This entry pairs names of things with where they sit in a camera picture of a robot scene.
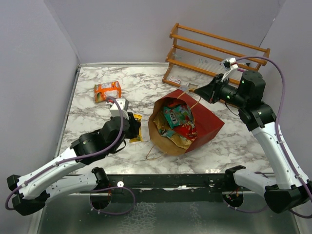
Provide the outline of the yellow M&Ms packet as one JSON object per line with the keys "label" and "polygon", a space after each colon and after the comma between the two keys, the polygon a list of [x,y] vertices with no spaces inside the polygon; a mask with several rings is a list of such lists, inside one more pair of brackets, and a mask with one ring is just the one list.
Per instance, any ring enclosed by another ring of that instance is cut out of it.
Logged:
{"label": "yellow M&Ms packet", "polygon": [[142,129],[141,129],[142,116],[138,114],[132,114],[130,123],[130,143],[143,142]]}

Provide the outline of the red paper bag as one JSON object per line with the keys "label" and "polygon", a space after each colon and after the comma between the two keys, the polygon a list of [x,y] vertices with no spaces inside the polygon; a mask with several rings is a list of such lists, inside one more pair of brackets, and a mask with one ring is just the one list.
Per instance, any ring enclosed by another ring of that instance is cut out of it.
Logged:
{"label": "red paper bag", "polygon": [[[157,113],[163,112],[163,107],[166,106],[168,108],[175,108],[176,106],[182,104],[186,104],[190,107],[194,117],[194,124],[197,129],[197,138],[192,141],[192,144],[187,150],[177,147],[171,140],[162,137],[158,133],[157,127],[153,122]],[[223,125],[224,122],[213,112],[180,89],[177,89],[157,100],[154,103],[153,113],[148,120],[150,140],[163,153],[171,156],[185,154],[208,143],[217,135]]]}

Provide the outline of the orange snack packet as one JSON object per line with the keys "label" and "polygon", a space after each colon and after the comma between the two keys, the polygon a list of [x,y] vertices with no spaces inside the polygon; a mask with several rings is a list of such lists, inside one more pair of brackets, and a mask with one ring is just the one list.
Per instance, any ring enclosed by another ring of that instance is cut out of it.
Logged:
{"label": "orange snack packet", "polygon": [[107,97],[121,98],[121,86],[118,81],[94,85],[95,103],[106,101]]}

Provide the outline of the gold chips bag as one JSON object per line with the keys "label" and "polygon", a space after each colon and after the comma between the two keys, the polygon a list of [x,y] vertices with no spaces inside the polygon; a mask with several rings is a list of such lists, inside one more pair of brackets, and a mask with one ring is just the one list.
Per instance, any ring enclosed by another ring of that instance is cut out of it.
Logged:
{"label": "gold chips bag", "polygon": [[153,120],[157,127],[158,133],[171,140],[177,147],[187,150],[192,144],[191,140],[175,132],[170,126],[162,112],[158,112]]}

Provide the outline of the teal Fox's candy packet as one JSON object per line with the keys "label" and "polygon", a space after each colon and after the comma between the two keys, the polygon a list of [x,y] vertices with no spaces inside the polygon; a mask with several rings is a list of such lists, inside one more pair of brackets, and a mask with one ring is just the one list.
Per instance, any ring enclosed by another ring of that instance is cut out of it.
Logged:
{"label": "teal Fox's candy packet", "polygon": [[171,129],[184,124],[191,125],[192,128],[195,126],[191,109],[186,104],[178,105],[175,108],[165,106],[163,107],[163,115]]}

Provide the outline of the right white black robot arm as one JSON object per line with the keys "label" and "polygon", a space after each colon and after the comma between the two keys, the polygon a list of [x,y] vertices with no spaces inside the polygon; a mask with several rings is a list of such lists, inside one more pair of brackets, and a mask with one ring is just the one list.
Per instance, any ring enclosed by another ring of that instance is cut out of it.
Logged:
{"label": "right white black robot arm", "polygon": [[246,71],[238,87],[223,80],[223,74],[195,89],[195,94],[213,104],[220,100],[238,107],[238,115],[257,139],[273,169],[275,178],[257,175],[244,166],[225,172],[224,185],[234,191],[245,187],[262,196],[268,207],[279,214],[304,204],[312,194],[312,182],[295,162],[277,123],[273,109],[262,101],[265,81],[259,72]]}

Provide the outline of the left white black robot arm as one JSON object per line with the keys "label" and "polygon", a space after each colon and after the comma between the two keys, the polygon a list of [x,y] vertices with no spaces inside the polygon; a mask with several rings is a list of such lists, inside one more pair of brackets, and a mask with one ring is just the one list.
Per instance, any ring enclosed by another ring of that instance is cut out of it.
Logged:
{"label": "left white black robot arm", "polygon": [[141,123],[132,113],[127,118],[112,117],[101,129],[81,135],[62,154],[39,169],[24,176],[9,176],[7,185],[11,193],[5,208],[26,216],[65,195],[111,190],[103,168],[96,167],[78,176],[71,173],[121,151],[120,145],[125,144],[126,139],[137,137],[140,127]]}

